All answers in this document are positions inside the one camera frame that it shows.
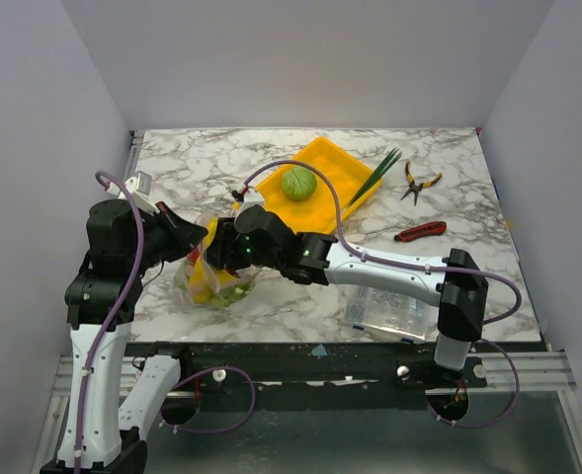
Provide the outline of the clear zip top bag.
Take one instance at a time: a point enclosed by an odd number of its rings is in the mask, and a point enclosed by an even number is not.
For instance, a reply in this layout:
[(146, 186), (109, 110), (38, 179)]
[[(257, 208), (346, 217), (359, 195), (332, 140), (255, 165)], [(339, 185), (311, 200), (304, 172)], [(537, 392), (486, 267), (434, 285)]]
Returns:
[(215, 236), (218, 218), (204, 213), (195, 223), (204, 227), (208, 235), (181, 263), (174, 275), (174, 287), (195, 305), (226, 308), (254, 289), (260, 271), (233, 272), (212, 267), (206, 260), (206, 251)]

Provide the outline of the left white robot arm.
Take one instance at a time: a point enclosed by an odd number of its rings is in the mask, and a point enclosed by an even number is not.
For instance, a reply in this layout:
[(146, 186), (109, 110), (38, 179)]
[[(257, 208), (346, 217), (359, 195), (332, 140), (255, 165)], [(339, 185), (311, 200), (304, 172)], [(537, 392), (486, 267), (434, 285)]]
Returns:
[(63, 438), (43, 473), (140, 473), (147, 436), (170, 389), (194, 375), (183, 350), (152, 355), (131, 392), (121, 395), (125, 347), (148, 269), (190, 254), (207, 235), (165, 203), (139, 210), (122, 199), (94, 204), (89, 249), (64, 301), (72, 377)]

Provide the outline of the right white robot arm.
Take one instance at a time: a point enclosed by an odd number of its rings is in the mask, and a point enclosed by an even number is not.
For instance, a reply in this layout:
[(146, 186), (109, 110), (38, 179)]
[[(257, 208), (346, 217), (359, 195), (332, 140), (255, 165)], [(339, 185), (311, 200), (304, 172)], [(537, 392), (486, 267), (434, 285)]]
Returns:
[(482, 335), (489, 283), (463, 250), (423, 258), (374, 251), (333, 235), (295, 233), (254, 205), (218, 221), (205, 259), (218, 270), (263, 267), (297, 284), (366, 286), (437, 308), (439, 336), (428, 366), (431, 379), (443, 387), (462, 379), (469, 349)]

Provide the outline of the green cabbage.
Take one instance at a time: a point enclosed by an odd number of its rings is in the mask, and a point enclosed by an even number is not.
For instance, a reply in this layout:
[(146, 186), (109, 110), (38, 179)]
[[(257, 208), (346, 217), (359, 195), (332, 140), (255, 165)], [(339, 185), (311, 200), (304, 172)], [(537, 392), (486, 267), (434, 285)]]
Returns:
[(282, 175), (282, 192), (290, 200), (307, 200), (314, 194), (316, 188), (316, 177), (306, 168), (292, 166)]

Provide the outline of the clear plastic screw box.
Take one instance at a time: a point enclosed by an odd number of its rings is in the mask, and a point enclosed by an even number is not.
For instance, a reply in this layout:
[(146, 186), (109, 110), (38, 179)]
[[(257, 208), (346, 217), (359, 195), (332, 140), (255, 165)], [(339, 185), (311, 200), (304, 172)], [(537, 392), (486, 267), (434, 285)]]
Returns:
[(376, 339), (422, 344), (434, 331), (432, 310), (418, 299), (366, 286), (351, 286), (346, 297), (344, 321)]

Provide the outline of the yellow plastic tray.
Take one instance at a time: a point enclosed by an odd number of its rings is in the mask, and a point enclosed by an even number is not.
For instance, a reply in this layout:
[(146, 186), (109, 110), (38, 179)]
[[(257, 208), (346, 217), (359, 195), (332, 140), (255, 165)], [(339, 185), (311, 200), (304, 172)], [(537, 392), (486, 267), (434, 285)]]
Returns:
[[(375, 184), (356, 203), (347, 203), (372, 173), (371, 168), (325, 137), (317, 137), (293, 159), (304, 162), (328, 178), (339, 198), (342, 217), (348, 218), (382, 185)], [(275, 213), (295, 232), (318, 232), (329, 234), (335, 230), (334, 200), (329, 188), (322, 180), (317, 181), (314, 194), (304, 201), (293, 201), (282, 192), (282, 175), (289, 165), (279, 167), (257, 185), (265, 199), (265, 209)]]

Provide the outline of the celery stalk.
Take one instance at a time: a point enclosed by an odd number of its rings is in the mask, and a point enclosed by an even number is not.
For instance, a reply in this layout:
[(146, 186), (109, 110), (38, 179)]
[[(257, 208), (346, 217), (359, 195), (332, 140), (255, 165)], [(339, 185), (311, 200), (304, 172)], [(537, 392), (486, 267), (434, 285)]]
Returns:
[(244, 299), (254, 288), (255, 281), (252, 276), (242, 278), (237, 284), (222, 288), (211, 295), (207, 305), (217, 308), (227, 308), (230, 305)]

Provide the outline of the red utility knife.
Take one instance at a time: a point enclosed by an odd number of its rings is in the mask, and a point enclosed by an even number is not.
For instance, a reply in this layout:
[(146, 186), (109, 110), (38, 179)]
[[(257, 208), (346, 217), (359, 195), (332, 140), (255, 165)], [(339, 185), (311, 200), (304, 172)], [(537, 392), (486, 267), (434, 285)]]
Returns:
[(432, 221), (412, 227), (395, 234), (393, 240), (395, 242), (408, 243), (421, 238), (440, 236), (447, 230), (447, 223), (445, 221)]

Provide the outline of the green chives bunch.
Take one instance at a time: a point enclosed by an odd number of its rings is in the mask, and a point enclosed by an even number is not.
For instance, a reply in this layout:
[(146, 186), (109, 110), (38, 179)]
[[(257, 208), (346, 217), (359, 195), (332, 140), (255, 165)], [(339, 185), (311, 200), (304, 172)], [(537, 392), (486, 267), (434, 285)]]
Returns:
[(391, 149), (383, 158), (383, 160), (378, 164), (378, 166), (372, 171), (369, 177), (364, 181), (357, 192), (353, 195), (353, 197), (347, 203), (347, 207), (350, 207), (356, 203), (364, 194), (370, 190), (370, 188), (377, 184), (382, 179), (384, 174), (400, 159), (401, 156), (402, 151), (398, 147)]

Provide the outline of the yellow handled pliers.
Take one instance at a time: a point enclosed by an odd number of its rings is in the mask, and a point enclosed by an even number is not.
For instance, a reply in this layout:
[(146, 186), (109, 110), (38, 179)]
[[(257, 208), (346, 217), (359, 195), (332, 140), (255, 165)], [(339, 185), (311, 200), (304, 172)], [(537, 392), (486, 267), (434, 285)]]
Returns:
[(429, 188), (432, 188), (433, 186), (435, 186), (443, 178), (443, 174), (439, 173), (431, 180), (418, 183), (411, 172), (411, 168), (412, 168), (412, 162), (410, 160), (407, 160), (405, 163), (404, 171), (405, 171), (405, 176), (406, 176), (406, 180), (407, 180), (407, 184), (408, 184), (408, 189), (400, 199), (404, 200), (409, 195), (412, 195), (414, 204), (417, 204), (419, 194), (423, 190), (429, 189)]

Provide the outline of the yellow banana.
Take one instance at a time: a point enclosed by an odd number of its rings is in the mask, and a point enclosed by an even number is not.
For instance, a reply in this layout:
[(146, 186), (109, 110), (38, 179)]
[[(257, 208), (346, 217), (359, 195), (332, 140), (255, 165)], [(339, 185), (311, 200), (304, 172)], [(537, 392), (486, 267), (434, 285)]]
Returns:
[(206, 303), (213, 293), (220, 290), (216, 270), (207, 262), (207, 249), (215, 237), (217, 222), (218, 219), (209, 213), (201, 214), (196, 220), (208, 233), (198, 246), (199, 255), (189, 278), (188, 292), (195, 304)]

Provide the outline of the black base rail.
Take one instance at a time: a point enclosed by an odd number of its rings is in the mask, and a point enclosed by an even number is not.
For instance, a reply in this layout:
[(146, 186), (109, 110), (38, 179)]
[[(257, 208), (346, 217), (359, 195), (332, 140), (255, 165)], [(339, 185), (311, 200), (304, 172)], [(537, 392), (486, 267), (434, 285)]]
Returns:
[(169, 394), (170, 413), (423, 410), (429, 391), (487, 385), (479, 357), (461, 371), (435, 365), (434, 345), (403, 343), (130, 343), (125, 355), (174, 356), (179, 377), (204, 375)]

